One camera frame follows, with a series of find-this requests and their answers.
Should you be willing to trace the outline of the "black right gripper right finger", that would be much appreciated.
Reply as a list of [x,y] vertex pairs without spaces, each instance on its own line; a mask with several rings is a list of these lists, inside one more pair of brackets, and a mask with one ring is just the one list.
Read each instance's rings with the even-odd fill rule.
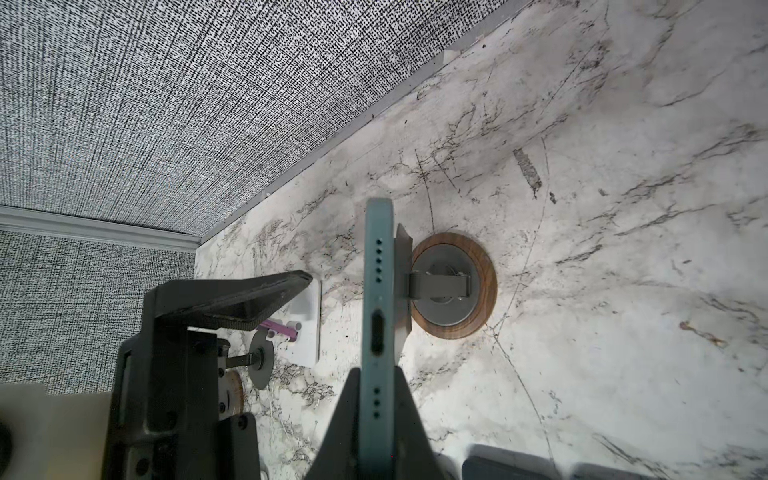
[[395,368],[395,479],[444,479],[411,391],[400,367]]

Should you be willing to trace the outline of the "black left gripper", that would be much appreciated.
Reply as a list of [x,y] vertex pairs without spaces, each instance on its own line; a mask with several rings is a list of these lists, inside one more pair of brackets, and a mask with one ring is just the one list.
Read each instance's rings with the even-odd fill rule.
[[143,331],[119,349],[102,476],[105,479],[258,479],[253,414],[219,419],[220,344],[213,333],[251,331],[312,282],[302,270],[247,279],[171,280],[147,292]]

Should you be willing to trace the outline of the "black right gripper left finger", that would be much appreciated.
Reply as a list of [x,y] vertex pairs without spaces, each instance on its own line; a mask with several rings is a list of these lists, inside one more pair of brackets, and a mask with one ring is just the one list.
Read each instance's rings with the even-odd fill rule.
[[360,368],[349,372],[321,447],[305,479],[358,478],[360,377]]

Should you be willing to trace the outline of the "dark grey round phone stand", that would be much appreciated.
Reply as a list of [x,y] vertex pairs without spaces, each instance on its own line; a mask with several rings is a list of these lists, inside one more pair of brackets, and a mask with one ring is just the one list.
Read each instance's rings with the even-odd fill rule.
[[266,390],[275,366],[275,349],[273,342],[268,338],[268,331],[257,329],[248,352],[243,355],[229,357],[228,350],[227,345],[220,344],[220,367],[224,371],[246,367],[253,386],[258,390]]

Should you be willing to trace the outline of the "green edged phone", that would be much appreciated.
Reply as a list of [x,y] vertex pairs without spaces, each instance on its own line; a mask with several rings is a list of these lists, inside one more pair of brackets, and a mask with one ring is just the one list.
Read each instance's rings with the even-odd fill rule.
[[365,211],[359,390],[361,479],[392,479],[395,471],[393,227],[392,202],[385,198],[369,199]]

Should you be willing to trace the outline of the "purple edged phone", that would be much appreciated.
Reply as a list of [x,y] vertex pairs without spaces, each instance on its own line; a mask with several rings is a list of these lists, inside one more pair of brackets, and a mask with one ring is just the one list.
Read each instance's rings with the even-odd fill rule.
[[293,343],[298,340],[299,331],[292,324],[284,324],[277,320],[265,320],[258,327],[257,331],[264,337],[277,344]]

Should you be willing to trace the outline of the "dark grey cased phone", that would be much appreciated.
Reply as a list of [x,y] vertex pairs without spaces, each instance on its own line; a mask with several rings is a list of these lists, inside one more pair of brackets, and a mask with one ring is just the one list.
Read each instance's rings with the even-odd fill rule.
[[561,479],[551,460],[488,445],[472,445],[461,465],[464,480]]

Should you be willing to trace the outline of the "teal edged phone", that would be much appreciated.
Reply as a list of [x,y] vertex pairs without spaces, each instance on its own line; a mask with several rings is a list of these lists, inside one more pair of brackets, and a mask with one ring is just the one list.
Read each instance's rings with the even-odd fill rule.
[[570,480],[659,480],[658,477],[619,470],[602,465],[579,463],[571,475]]

